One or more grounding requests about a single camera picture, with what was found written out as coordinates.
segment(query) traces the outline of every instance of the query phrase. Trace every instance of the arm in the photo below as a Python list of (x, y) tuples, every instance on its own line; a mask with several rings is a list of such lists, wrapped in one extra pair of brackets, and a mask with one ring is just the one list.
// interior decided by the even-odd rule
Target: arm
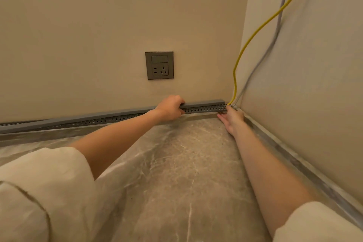
[(70, 147), (76, 148), (86, 157), (96, 179), (154, 125), (184, 114), (179, 108), (182, 103), (184, 100), (180, 96), (169, 96), (146, 114), (103, 127), (72, 143)]
[(294, 210), (314, 199), (300, 180), (257, 139), (243, 121), (243, 114), (229, 106), (227, 111), (218, 118), (236, 140), (262, 216), (274, 237)]

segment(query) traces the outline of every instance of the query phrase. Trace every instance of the outlet switch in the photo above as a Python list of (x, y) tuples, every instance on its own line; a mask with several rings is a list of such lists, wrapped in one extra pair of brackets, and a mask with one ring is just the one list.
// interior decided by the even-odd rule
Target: outlet switch
[(173, 79), (174, 53), (173, 52), (146, 52), (147, 79)]

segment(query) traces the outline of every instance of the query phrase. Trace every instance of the cable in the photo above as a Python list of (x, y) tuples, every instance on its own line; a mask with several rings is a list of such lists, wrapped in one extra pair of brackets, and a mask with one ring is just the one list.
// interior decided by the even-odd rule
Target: cable
[(236, 98), (236, 94), (237, 94), (237, 81), (236, 81), (236, 69), (238, 66), (238, 62), (241, 59), (241, 56), (243, 54), (243, 52), (245, 51), (245, 49), (247, 48), (248, 44), (251, 42), (251, 40), (255, 37), (255, 35), (263, 28), (266, 26), (267, 23), (269, 23), (271, 20), (273, 20), (277, 15), (279, 15), (280, 12), (282, 12), (291, 2), (292, 0), (288, 0), (273, 16), (271, 16), (264, 24), (262, 24), (253, 34), (252, 36), (248, 39), (248, 41), (246, 42), (246, 44), (243, 46), (237, 61), (236, 61), (236, 65), (234, 66), (233, 69), (233, 80), (234, 80), (234, 91), (233, 91), (233, 98), (232, 100), (227, 104), (230, 105), (234, 99)]
[[(281, 5), (280, 7), (282, 7), (285, 4), (286, 0), (281, 0)], [(281, 28), (281, 18), (282, 18), (282, 11), (279, 13), (278, 15), (278, 20), (277, 20), (277, 24), (276, 24), (276, 29), (275, 29), (275, 34), (272, 38), (272, 41), (270, 43), (270, 46), (266, 49), (264, 55), (261, 57), (261, 59), (258, 61), (258, 63), (256, 64), (256, 66), (254, 67), (254, 69), (252, 70), (252, 72), (250, 73), (250, 75), (248, 76), (248, 79), (245, 83), (245, 85), (243, 86), (241, 92), (239, 93), (238, 97), (234, 99), (234, 102), (232, 104), (232, 106), (236, 105), (238, 100), (240, 99), (240, 97), (242, 97), (243, 93), (246, 91), (247, 86), (249, 84), (249, 81), (252, 77), (252, 75), (254, 74), (254, 72), (256, 71), (256, 69), (260, 66), (260, 64), (262, 63), (262, 61), (266, 58), (266, 56), (270, 53), (270, 51), (272, 50), (272, 48), (274, 47), (278, 34), (280, 32), (280, 28)]]

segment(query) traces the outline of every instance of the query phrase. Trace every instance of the gray cable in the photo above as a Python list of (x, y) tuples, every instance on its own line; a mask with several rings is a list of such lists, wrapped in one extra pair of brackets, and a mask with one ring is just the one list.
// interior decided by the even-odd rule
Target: gray cable
[[(280, 5), (280, 7), (282, 7), (282, 6), (285, 4), (285, 1), (286, 1), (286, 0), (281, 0), (281, 5)], [(277, 37), (278, 37), (278, 34), (279, 34), (279, 32), (280, 32), (280, 28), (281, 28), (281, 17), (282, 17), (282, 12), (283, 12), (283, 11), (281, 11), (281, 12), (279, 13), (279, 15), (278, 15), (278, 19), (277, 19), (277, 25), (276, 25), (275, 34), (274, 34), (273, 39), (272, 39), (272, 41), (271, 41), (271, 43), (270, 43), (270, 46), (267, 48), (266, 52), (264, 53), (264, 55), (262, 56), (262, 58), (260, 59), (260, 61), (256, 64), (256, 66), (255, 66), (255, 67), (254, 67), (254, 69), (252, 70), (251, 74), (248, 76), (248, 79), (247, 79), (247, 81), (246, 81), (245, 85), (243, 86), (243, 88), (242, 88), (242, 90), (241, 90), (240, 94), (238, 95), (238, 97), (234, 99), (234, 102), (233, 102), (233, 104), (232, 104), (232, 106), (233, 106), (233, 107), (237, 104), (238, 100), (239, 100), (241, 97), (243, 98), (243, 93), (246, 91), (247, 86), (248, 86), (248, 83), (250, 82), (250, 79), (251, 79), (252, 75), (254, 74), (254, 72), (256, 71), (256, 69), (260, 66), (260, 64), (262, 63), (262, 61), (266, 58), (266, 56), (270, 53), (270, 51), (271, 51), (271, 50), (272, 50), (272, 48), (274, 47), (275, 42), (276, 42)]]

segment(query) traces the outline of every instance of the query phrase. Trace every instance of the outlet cover plate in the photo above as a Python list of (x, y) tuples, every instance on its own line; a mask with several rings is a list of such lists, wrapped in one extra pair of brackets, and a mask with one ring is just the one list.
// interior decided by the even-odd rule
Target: outlet cover plate
[(174, 52), (145, 52), (145, 57), (148, 80), (174, 78)]

